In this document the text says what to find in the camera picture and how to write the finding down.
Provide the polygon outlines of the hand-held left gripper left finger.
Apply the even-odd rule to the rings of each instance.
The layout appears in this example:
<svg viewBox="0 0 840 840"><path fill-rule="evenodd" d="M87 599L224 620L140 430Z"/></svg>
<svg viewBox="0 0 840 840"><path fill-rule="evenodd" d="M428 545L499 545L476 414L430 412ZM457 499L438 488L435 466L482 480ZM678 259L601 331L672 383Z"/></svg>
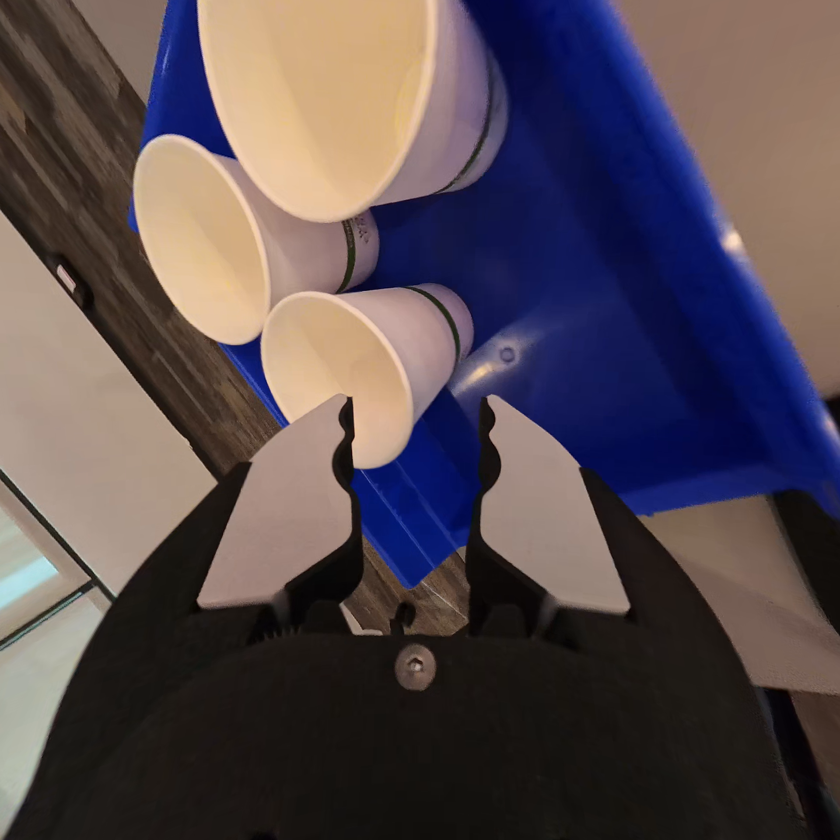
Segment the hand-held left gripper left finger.
<svg viewBox="0 0 840 840"><path fill-rule="evenodd" d="M203 609L268 605L299 629L321 602L344 602L364 573L352 488L352 399L338 394L281 430L247 465L197 597Z"/></svg>

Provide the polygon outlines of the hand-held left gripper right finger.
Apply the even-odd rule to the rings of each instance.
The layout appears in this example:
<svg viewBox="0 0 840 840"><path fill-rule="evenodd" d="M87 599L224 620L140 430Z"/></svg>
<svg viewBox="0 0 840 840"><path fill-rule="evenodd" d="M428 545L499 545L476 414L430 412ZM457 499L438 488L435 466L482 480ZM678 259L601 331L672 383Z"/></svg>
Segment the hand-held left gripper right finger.
<svg viewBox="0 0 840 840"><path fill-rule="evenodd" d="M625 618L631 605L575 458L498 395L479 409L479 493L465 553L469 630L516 608L526 637L562 610Z"/></svg>

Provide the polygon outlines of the white paper cup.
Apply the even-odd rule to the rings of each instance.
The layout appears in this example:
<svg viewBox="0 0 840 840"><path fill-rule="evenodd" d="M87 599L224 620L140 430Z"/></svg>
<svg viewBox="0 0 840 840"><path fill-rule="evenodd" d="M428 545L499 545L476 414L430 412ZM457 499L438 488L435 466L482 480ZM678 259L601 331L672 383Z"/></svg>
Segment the white paper cup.
<svg viewBox="0 0 840 840"><path fill-rule="evenodd" d="M164 292L186 321L222 344L256 340L290 295L360 285L380 254L371 211L324 224L290 215L236 160L179 134L143 147L133 203Z"/></svg>
<svg viewBox="0 0 840 840"><path fill-rule="evenodd" d="M464 190L499 153L507 85L463 2L196 7L227 141L293 216L335 222Z"/></svg>
<svg viewBox="0 0 840 840"><path fill-rule="evenodd" d="M295 422L342 394L353 399L353 463L377 469L406 448L415 425L471 351L474 320L435 283L280 302L261 336L269 390Z"/></svg>

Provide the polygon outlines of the blue plastic bin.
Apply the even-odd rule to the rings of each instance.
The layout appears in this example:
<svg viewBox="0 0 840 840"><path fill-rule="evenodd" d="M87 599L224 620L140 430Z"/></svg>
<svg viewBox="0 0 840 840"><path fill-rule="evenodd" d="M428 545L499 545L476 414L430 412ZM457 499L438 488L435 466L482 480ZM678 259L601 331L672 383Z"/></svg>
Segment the blue plastic bin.
<svg viewBox="0 0 840 840"><path fill-rule="evenodd" d="M462 192L373 211L363 291L438 282L474 349L399 458L357 470L407 587L467 543L498 395L640 515L799 490L838 518L837 426L607 2L466 2L507 137Z"/></svg>

